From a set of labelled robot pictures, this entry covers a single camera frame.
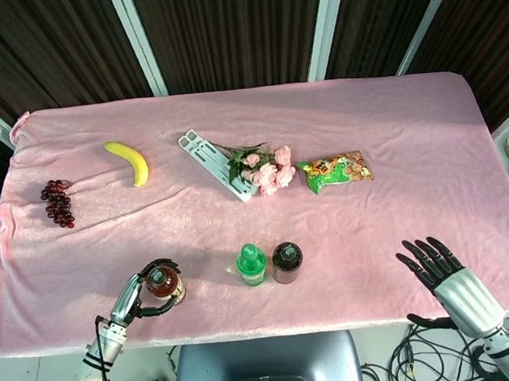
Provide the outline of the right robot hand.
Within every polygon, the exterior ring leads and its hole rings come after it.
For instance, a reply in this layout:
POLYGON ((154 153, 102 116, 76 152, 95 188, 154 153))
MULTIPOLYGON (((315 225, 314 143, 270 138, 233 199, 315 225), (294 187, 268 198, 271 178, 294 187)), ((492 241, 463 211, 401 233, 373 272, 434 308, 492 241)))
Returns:
POLYGON ((401 261, 437 299, 461 333, 485 338, 504 326, 505 312, 476 274, 434 237, 402 241, 401 261))

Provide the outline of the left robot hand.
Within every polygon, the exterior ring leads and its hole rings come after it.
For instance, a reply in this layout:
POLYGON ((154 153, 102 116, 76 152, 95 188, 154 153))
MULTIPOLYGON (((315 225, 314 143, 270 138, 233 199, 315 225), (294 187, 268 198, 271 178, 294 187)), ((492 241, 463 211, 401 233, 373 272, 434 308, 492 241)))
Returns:
POLYGON ((169 258, 158 258, 126 282, 111 310, 110 319, 115 324, 128 327, 135 319, 168 313, 185 295, 179 265, 169 258), (140 292, 143 288, 163 303, 158 307, 142 307, 140 292))

